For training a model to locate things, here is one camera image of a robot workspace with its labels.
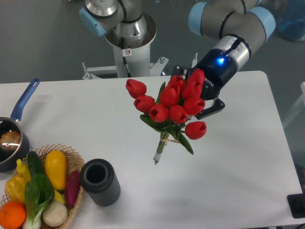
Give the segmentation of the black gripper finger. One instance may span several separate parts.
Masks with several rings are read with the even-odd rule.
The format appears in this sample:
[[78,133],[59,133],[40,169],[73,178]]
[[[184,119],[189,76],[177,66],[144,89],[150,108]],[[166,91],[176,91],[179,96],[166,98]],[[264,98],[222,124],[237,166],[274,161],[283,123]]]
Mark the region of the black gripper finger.
[[196,115],[196,118],[198,120],[202,120],[202,119],[212,116],[218,112],[221,112],[224,108],[225,108],[225,103],[218,97],[214,98],[212,106],[209,108],[203,109],[199,114]]
[[175,65],[172,70],[170,79],[172,79],[174,76],[182,76],[184,80],[187,81],[188,79],[187,74],[188,74],[188,69],[185,69],[180,65]]

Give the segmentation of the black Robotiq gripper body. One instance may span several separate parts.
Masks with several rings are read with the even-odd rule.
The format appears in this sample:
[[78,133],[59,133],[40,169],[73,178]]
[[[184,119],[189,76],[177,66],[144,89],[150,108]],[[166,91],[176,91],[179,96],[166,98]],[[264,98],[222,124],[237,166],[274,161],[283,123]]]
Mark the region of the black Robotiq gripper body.
[[203,70],[205,75],[201,98],[212,100],[219,96],[220,90],[236,74],[237,63],[225,51],[212,49],[187,71],[186,78],[189,79],[197,68]]

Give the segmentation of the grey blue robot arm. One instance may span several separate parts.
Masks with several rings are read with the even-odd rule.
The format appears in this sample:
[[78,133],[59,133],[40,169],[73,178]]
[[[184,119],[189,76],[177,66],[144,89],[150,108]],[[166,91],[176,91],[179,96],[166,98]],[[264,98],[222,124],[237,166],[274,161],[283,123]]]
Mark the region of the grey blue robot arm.
[[[91,33],[105,36],[113,46],[118,77],[142,77],[151,72],[150,44],[156,25],[143,11],[142,1],[87,0],[79,16]],[[217,0],[196,3],[190,10],[188,26],[200,36],[218,39],[190,69],[175,66],[172,72],[189,78],[195,69],[204,71],[201,97],[213,100],[213,105],[197,115],[203,119],[224,109],[220,90],[268,40],[275,30],[275,19],[257,0]]]

